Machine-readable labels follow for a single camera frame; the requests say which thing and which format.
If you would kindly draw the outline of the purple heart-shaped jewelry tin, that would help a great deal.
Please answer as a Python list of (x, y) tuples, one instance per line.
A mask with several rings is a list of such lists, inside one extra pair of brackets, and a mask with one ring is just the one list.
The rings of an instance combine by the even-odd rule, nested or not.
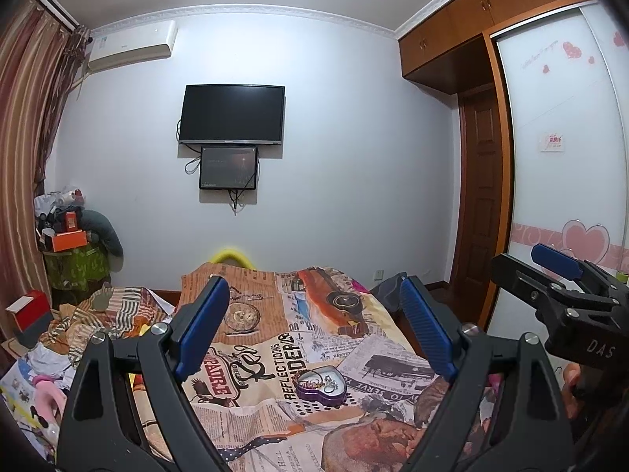
[(348, 398), (346, 380), (336, 367), (301, 370), (292, 376), (298, 398), (320, 403), (326, 407), (340, 407)]

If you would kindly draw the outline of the dark blue backpack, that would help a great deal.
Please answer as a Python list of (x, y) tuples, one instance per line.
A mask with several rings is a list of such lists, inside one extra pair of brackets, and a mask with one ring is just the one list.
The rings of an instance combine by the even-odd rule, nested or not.
[(397, 312), (401, 307), (401, 285), (407, 276), (401, 272), (381, 281), (370, 290), (373, 295), (389, 312)]

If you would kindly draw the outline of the brown wooden door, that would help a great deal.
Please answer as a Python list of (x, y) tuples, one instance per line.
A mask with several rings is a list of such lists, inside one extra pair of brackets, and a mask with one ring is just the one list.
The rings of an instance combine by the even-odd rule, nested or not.
[(463, 95), (460, 113), (462, 174), (451, 276), (453, 311), (463, 323), (480, 324), (501, 207), (501, 135), (494, 87)]

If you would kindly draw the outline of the printed newspaper-pattern bedspread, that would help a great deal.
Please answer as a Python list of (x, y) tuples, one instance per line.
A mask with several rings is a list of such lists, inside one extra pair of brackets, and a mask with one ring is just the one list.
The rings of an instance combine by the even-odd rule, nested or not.
[(231, 469), (400, 470), (448, 385), (376, 297), (331, 267), (208, 263), (183, 278), (181, 302), (215, 275), (229, 305), (182, 389)]

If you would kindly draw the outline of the orange box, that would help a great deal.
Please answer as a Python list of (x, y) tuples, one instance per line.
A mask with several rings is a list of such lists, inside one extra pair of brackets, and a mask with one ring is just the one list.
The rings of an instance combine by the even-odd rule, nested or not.
[(56, 233), (54, 236), (44, 233), (44, 240), (46, 248), (55, 253), (69, 251), (69, 249), (79, 248), (88, 244), (87, 234), (83, 230)]

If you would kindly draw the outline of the red gift box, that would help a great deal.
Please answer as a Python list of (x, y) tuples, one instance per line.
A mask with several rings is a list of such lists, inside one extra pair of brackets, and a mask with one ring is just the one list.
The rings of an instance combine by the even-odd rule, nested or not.
[(47, 295), (39, 290), (32, 290), (22, 295), (6, 308), (20, 332), (24, 332), (41, 317), (51, 314)]

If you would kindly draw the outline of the white sliding wardrobe door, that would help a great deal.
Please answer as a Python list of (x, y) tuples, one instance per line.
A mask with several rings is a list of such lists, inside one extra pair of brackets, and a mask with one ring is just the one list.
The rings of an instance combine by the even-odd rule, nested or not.
[(628, 41), (600, 3), (496, 38), (513, 130), (509, 254), (543, 243), (628, 277)]

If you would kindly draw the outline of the brown wooden wardrobe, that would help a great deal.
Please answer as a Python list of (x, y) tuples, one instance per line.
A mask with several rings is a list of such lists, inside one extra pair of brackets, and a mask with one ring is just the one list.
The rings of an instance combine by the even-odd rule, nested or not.
[(587, 0), (453, 0), (399, 39), (402, 77), (453, 95), (494, 81), (484, 33)]

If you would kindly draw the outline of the white air conditioner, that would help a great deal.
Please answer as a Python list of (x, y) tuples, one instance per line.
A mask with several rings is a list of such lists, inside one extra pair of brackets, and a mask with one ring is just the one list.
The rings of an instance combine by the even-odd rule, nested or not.
[(90, 72), (167, 59), (173, 53), (178, 27), (175, 20), (143, 24), (94, 39), (87, 61)]

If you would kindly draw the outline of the striped red curtain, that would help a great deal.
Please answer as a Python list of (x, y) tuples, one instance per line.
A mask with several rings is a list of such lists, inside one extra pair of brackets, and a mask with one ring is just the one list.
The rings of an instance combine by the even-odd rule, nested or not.
[(36, 244), (34, 198), (90, 31), (70, 32), (37, 0), (24, 0), (1, 33), (1, 335), (14, 335), (6, 307), (49, 292)]

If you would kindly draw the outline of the small black wall monitor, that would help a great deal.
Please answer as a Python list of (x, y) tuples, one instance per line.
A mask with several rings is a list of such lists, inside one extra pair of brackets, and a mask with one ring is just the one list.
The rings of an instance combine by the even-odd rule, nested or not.
[(202, 148), (199, 167), (201, 190), (254, 190), (257, 174), (257, 147), (220, 145)]

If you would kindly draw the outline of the black wall-mounted television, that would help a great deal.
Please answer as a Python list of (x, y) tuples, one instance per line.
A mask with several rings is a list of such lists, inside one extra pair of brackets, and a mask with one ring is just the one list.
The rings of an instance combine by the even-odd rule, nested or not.
[(283, 141), (286, 87), (192, 84), (183, 96), (182, 145), (265, 144)]

